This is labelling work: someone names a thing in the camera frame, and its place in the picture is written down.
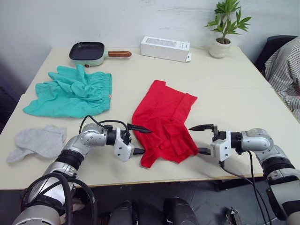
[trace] frying pan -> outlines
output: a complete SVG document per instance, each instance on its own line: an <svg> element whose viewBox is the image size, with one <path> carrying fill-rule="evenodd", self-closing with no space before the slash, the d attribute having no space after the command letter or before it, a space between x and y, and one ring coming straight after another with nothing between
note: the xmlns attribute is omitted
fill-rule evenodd
<svg viewBox="0 0 300 225"><path fill-rule="evenodd" d="M73 45L69 57L75 64L98 66L106 57L130 57L129 51L106 51L101 42L79 42Z"/></svg>

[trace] potted plant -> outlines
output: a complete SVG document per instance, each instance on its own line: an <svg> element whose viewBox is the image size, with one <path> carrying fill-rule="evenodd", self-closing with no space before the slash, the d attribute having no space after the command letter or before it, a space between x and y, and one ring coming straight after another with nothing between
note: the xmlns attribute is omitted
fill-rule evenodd
<svg viewBox="0 0 300 225"><path fill-rule="evenodd" d="M232 15L235 12L236 21L232 21ZM212 31L222 33L222 37L217 38L210 47L210 54L215 58L223 58L231 46L231 41L226 38L227 34L238 34L235 30L242 29L247 31L249 25L247 22L251 17L241 18L240 6L238 0L225 0L217 4L215 9L215 20L208 22L206 27L216 26Z"/></svg>

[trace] striped shirt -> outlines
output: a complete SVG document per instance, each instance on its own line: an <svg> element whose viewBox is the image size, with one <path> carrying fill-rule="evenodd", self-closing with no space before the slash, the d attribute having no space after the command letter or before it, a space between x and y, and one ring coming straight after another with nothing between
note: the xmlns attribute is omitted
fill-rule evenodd
<svg viewBox="0 0 300 225"><path fill-rule="evenodd" d="M300 37L285 44L266 61L265 77L300 121Z"/></svg>

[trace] white box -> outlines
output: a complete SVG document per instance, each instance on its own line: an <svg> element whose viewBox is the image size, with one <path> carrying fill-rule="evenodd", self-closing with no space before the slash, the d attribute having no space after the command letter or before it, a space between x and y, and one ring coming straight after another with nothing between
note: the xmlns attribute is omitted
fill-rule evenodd
<svg viewBox="0 0 300 225"><path fill-rule="evenodd" d="M188 62L192 58L192 54L188 52L189 45L189 42L145 36L141 42L141 55Z"/></svg>

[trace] white wall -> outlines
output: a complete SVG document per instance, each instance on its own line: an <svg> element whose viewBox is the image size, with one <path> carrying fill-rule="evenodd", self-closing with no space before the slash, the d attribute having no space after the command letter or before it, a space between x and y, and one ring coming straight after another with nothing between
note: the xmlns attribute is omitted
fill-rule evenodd
<svg viewBox="0 0 300 225"><path fill-rule="evenodd" d="M204 28L217 0L1 0L0 62L28 87L51 47L101 41L107 47L135 47L144 35L208 46L218 33ZM300 34L299 0L241 0L252 16L249 33L231 35L255 60L266 38Z"/></svg>

